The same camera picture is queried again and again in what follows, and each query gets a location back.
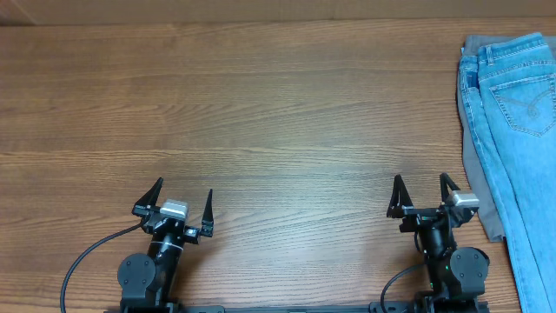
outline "jeans belt loop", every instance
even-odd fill
[[[493,49],[490,45],[486,47],[486,59],[488,61],[488,66],[494,65],[494,58],[493,58]]]

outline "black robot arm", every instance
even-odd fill
[[[128,256],[120,265],[121,313],[176,313],[179,303],[169,295],[183,245],[198,244],[201,236],[213,235],[212,190],[208,194],[202,227],[197,229],[187,225],[187,203],[166,200],[161,207],[156,206],[161,187],[162,178],[159,178],[132,210],[132,214],[144,221],[142,229],[152,235],[152,239],[147,254]]]
[[[419,268],[419,264],[393,277],[382,291],[381,301],[360,306],[223,308],[183,307],[170,298],[176,269],[185,243],[198,244],[201,236],[212,237],[214,218],[212,190],[208,194],[202,227],[187,225],[189,205],[167,200],[162,206],[156,201],[162,178],[137,201],[132,214],[141,222],[134,227],[108,236],[83,252],[64,279],[60,306],[65,313],[65,290],[70,275],[83,258],[100,244],[127,232],[142,228],[152,236],[147,254],[126,257],[118,270],[122,300],[118,311],[105,313],[488,313],[487,303],[477,296],[485,292],[488,256],[475,248],[457,248],[452,228],[469,222],[479,208],[479,201],[470,192],[462,192],[447,174],[440,176],[442,202],[438,208],[416,209],[401,176],[394,179],[394,190],[387,216],[401,218],[400,231],[414,232],[423,264],[428,269],[431,289],[416,293],[412,302],[385,302],[387,288],[397,278]]]
[[[488,256],[475,248],[458,249],[452,232],[477,213],[479,200],[461,191],[446,173],[440,175],[440,192],[438,208],[416,209],[401,176],[394,179],[387,216],[401,218],[400,232],[414,232],[420,239],[418,249],[433,289],[415,295],[413,311],[488,312],[487,304],[477,300],[485,293]]]

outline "wooden surface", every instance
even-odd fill
[[[0,23],[34,25],[554,16],[553,0],[0,0]]]
[[[0,312],[54,313],[75,258],[137,223],[159,176],[215,237],[188,246],[175,295],[228,307],[364,304],[417,263],[386,218],[394,175],[436,206],[467,187],[456,67],[466,34],[553,34],[556,18],[0,28]],[[460,246],[492,264],[482,299],[518,312],[505,248],[477,219]],[[118,305],[140,231],[69,281],[69,312]],[[387,299],[427,288],[425,273]]]

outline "jeans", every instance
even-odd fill
[[[469,133],[504,226],[524,312],[556,310],[556,61],[541,34],[460,61]]]
[[[513,40],[515,37],[493,37],[482,35],[471,35],[467,37],[465,48],[462,51],[463,56],[478,56],[479,48],[493,43],[505,43]],[[556,37],[545,37],[553,55],[556,55]],[[458,75],[458,86],[460,86],[460,76]],[[490,188],[488,187],[487,178],[480,165],[477,150],[473,144],[471,133],[469,132],[469,123],[467,115],[463,108],[463,100],[461,98],[460,88],[457,88],[458,112],[460,113],[461,125],[463,127],[463,166],[465,167],[467,180],[473,189],[475,195],[480,200],[479,218],[483,224],[486,235],[492,242],[502,241],[505,237],[504,228],[500,221],[500,216],[496,205],[493,201]]]

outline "black cable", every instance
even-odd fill
[[[88,247],[77,259],[75,262],[73,262],[73,264],[71,265],[71,267],[68,270],[68,274],[66,274],[66,277],[63,279],[63,283],[62,283],[62,290],[60,291],[60,310],[62,311],[62,313],[66,313],[66,289],[68,288],[68,281],[70,279],[71,274],[73,273],[73,271],[76,269],[77,265],[79,265],[79,263],[95,248],[97,248],[99,245],[106,243],[108,240],[110,239],[114,239],[117,236],[121,236],[123,234],[127,234],[130,231],[136,230],[138,228],[140,228],[141,226],[143,226],[143,224],[146,222],[145,221],[141,221],[139,224],[135,225],[135,226],[131,226],[126,230],[122,230],[122,231],[118,231],[113,235],[107,236],[104,239],[99,240],[97,243],[93,244],[92,246]]]
[[[415,248],[417,248],[417,251],[420,252],[419,240],[417,239],[417,236],[418,236],[418,232],[415,231],[415,234],[414,234]]]
[[[381,293],[381,307],[382,307],[382,311],[384,313],[388,313],[388,311],[386,310],[386,305],[384,304],[384,296],[386,295],[386,290],[388,290],[388,288],[390,287],[390,285],[392,283],[394,283],[396,281],[396,279],[406,275],[407,273],[411,273],[414,270],[419,269],[421,266],[425,265],[424,263],[421,264],[416,264],[414,266],[408,267],[405,270],[401,271],[400,273],[396,274],[396,276],[392,277],[392,279],[390,279],[390,281],[386,284],[386,286],[384,286],[384,289],[382,290]]]

